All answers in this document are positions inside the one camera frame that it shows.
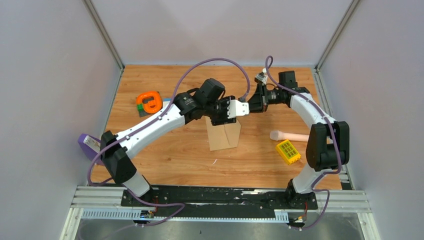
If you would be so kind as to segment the tan paper envelope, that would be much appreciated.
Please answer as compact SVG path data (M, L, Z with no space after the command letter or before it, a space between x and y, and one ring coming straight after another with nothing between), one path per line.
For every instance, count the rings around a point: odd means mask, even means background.
M242 128L239 122L213 126L209 117L205 118L205 122L211 152L238 146Z

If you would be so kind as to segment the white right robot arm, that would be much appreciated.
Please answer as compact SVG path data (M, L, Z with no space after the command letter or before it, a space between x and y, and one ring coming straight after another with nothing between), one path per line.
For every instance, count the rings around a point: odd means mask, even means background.
M291 180L285 195L286 204L298 209L306 201L305 194L314 191L326 175L338 174L349 162L350 127L345 121L329 116L314 101L306 87L299 87L294 71L278 74L278 83L268 89L270 76L265 71L255 77L256 89L248 100L251 113L262 113L270 105L285 104L294 110L309 128L305 157L307 165Z

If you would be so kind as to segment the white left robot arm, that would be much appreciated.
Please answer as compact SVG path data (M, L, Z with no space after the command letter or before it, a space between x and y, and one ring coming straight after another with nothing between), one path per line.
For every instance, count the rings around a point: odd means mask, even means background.
M217 126L236 123L238 116L249 113L247 103L232 95L221 97L224 91L219 81L209 78L201 87L175 95L164 109L141 123L117 134L105 132L99 154L113 181L132 192L140 206L149 206L153 201L151 185L132 159L153 141L193 120L207 116Z

